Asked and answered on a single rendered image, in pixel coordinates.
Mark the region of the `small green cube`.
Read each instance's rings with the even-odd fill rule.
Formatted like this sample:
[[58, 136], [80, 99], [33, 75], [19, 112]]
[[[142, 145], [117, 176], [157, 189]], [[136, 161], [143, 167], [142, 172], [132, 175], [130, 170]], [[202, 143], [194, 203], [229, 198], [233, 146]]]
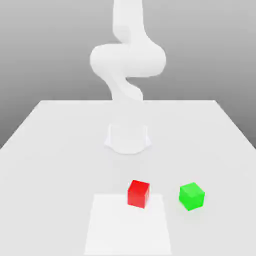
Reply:
[[191, 182], [180, 186], [178, 198], [186, 210], [191, 211], [204, 205], [205, 192], [195, 182]]

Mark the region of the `small red cube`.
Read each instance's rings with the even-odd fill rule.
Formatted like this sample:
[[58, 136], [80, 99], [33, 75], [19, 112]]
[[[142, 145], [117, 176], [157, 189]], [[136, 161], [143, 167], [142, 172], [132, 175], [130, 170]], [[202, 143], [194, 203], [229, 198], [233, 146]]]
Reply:
[[144, 209], [150, 195], [150, 183], [133, 180], [127, 190], [127, 204]]

